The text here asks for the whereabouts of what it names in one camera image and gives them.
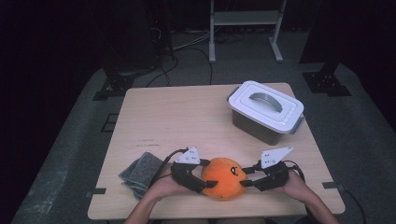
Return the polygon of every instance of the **gray cloth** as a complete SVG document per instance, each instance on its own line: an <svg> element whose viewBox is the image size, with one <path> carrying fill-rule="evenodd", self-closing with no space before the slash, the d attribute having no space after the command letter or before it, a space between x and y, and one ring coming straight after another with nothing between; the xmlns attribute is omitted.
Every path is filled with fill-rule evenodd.
<svg viewBox="0 0 396 224"><path fill-rule="evenodd" d="M137 200L140 200L148 191L152 177L155 176L163 161L149 152L132 162L132 164L119 174L124 181L123 184L128 186Z"/></svg>

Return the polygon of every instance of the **gray carpet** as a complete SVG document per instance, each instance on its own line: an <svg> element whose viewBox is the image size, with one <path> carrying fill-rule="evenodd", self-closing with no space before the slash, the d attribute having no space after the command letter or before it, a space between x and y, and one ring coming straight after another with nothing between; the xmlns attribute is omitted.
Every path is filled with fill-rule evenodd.
<svg viewBox="0 0 396 224"><path fill-rule="evenodd" d="M281 33L278 45L284 57L276 63L268 44L269 33L245 35L232 45L217 45L217 61L211 67L205 55L207 43L175 53L177 66L170 72L171 86L236 84L246 80L287 82L304 104L306 122L318 143L335 182L358 199L367 223L396 220L396 134L387 124L358 77L340 64L335 72L352 96L329 97L311 93L302 72L318 71L321 64L298 64L308 33ZM197 36L173 34L174 46ZM169 57L163 69L176 64ZM134 88L146 87L163 71L138 77ZM93 101L106 80L102 69L92 75L58 135L35 183L13 223L106 223L87 217L91 192L96 185L111 133L101 132L107 116L119 113L122 97ZM150 87L168 85L165 76ZM342 223L362 223L361 211L351 197L341 192L346 211ZM299 217L272 217L279 224ZM111 220L110 223L121 223Z"/></svg>

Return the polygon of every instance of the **robotic hand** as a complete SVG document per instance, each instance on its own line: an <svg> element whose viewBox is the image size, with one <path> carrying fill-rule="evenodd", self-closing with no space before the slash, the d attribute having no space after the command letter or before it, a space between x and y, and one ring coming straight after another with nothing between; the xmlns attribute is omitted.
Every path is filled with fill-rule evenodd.
<svg viewBox="0 0 396 224"><path fill-rule="evenodd" d="M243 168L243 171L247 175L254 174L256 171L263 171L266 177L254 181L242 180L240 184L244 187L255 187L260 191L282 187L289 180L290 169L297 170L300 177L304 179L304 175L297 164L294 163L294 166L288 167L282 161L292 150L292 147L282 147L264 151L262 153L262 159L257 164L252 167ZM192 171L198 165L207 166L210 163L208 160L201 160L197 148L192 147L190 149L179 149L168 156L157 174L152 178L150 185L159 177L159 174L163 171L164 166L169 162L171 157L178 152L182 152L183 155L178 157L171 167L172 177L178 184L197 193L201 193L204 188L214 188L218 184L216 180L205 182L192 174Z"/></svg>
<svg viewBox="0 0 396 224"><path fill-rule="evenodd" d="M285 162L282 161L292 150L292 147L282 147L264 151L262 153L262 159L257 164L252 167L244 168L243 171L247 175L254 174L256 171L263 171L266 177L254 181L243 180L240 181L241 185L244 187L255 187L260 191L282 187L289 180L290 169L297 170L300 176L304 178L297 164L294 163L295 165L293 167L288 167Z"/></svg>
<svg viewBox="0 0 396 224"><path fill-rule="evenodd" d="M172 163L171 171L172 177L179 185L182 185L187 189L193 190L197 193L201 193L204 188L214 188L218 184L218 181L208 180L205 182L192 174L192 171L198 167L198 165L207 166L210 163L208 160L201 160L199 158L197 148L192 147L190 149L186 148L176 150L170 156L168 156L163 162L163 165L158 169L157 174L151 179L150 185L152 185L155 180L158 179L159 175L163 171L164 166L169 162L171 157L178 152L182 152L183 155L178 157L176 161Z"/></svg>

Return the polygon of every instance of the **metal shelf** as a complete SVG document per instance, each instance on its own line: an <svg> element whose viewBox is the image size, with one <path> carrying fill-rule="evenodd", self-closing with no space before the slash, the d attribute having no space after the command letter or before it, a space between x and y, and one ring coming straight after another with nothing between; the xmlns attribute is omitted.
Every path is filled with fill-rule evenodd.
<svg viewBox="0 0 396 224"><path fill-rule="evenodd" d="M215 12L214 25L276 24L277 16L277 10Z"/></svg>

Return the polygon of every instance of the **human hand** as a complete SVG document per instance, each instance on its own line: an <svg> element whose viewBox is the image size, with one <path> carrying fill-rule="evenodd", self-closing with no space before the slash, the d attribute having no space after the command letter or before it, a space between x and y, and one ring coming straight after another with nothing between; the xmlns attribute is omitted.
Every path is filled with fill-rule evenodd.
<svg viewBox="0 0 396 224"><path fill-rule="evenodd" d="M148 189L148 192L146 192L146 194L157 197L160 200L167 196L189 191L189 189L179 185L173 179L170 165L167 165L163 173Z"/></svg>
<svg viewBox="0 0 396 224"><path fill-rule="evenodd" d="M284 192L301 203L307 203L313 197L317 197L317 194L292 170L289 171L288 182L283 187L274 189L274 191Z"/></svg>

